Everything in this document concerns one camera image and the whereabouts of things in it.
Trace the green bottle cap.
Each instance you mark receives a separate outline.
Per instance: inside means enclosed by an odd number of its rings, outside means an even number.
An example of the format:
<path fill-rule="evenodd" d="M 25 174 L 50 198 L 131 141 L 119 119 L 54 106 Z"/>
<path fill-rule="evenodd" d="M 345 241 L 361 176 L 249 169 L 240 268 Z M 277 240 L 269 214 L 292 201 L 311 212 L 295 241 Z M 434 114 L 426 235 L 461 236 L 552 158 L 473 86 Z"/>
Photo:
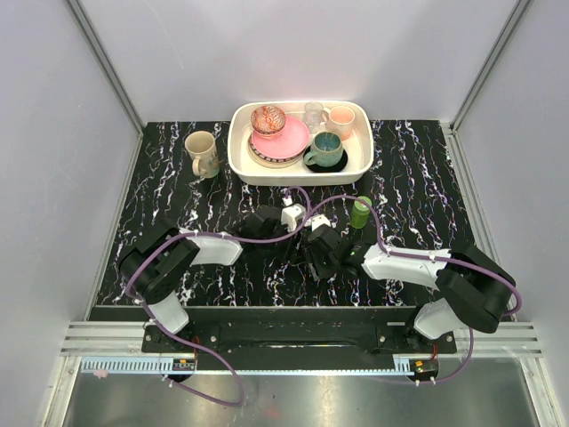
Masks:
<path fill-rule="evenodd" d="M 353 212 L 355 214 L 369 214 L 372 201 L 366 196 L 358 196 L 354 201 Z"/>

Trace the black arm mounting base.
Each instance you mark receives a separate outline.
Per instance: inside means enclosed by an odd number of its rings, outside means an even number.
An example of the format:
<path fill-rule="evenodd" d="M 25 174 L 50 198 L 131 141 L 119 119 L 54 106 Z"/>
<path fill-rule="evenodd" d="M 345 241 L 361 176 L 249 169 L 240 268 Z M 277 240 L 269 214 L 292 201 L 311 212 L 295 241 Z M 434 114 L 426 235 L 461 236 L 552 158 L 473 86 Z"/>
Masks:
<path fill-rule="evenodd" d="M 219 354 L 324 347 L 380 354 L 457 352 L 451 332 L 432 340 L 412 330 L 413 307 L 203 307 L 186 312 L 189 323 L 178 336 Z"/>

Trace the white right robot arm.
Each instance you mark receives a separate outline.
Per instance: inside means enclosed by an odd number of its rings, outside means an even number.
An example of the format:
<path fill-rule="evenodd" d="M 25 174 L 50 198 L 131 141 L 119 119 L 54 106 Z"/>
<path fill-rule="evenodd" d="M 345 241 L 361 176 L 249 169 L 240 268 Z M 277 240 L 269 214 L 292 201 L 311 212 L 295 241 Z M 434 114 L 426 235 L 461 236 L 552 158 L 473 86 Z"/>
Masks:
<path fill-rule="evenodd" d="M 301 244 L 316 280 L 345 274 L 397 280 L 436 290 L 441 298 L 420 306 L 404 334 L 406 347 L 424 352 L 443 334 L 471 328 L 492 334 L 508 311 L 515 280 L 475 245 L 451 249 L 381 248 L 321 225 Z"/>

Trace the green pill bottle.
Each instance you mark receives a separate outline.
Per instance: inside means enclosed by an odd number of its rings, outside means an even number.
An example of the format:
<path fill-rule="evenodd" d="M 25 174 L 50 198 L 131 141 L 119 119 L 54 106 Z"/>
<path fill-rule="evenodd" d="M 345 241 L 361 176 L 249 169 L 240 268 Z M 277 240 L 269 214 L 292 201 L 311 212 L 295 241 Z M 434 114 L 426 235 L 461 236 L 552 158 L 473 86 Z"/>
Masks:
<path fill-rule="evenodd" d="M 359 210 L 354 208 L 350 214 L 349 224 L 352 228 L 356 230 L 362 229 L 369 218 L 370 211 L 369 210 Z"/>

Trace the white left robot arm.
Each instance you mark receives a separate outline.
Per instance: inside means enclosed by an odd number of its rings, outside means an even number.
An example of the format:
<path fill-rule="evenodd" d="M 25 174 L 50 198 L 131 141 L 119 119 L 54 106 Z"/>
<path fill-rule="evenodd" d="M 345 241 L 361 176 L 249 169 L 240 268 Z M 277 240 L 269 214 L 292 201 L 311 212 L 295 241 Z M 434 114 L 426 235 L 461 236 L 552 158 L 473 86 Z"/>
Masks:
<path fill-rule="evenodd" d="M 208 234 L 179 229 L 168 220 L 128 246 L 119 259 L 126 293 L 144 301 L 156 322 L 164 326 L 161 342 L 174 352 L 191 344 L 188 313 L 176 295 L 186 271 L 197 265 L 231 266 L 262 259 L 292 240 L 284 236 L 298 228 L 307 209 L 299 204 L 283 209 L 262 205 L 230 233 Z"/>

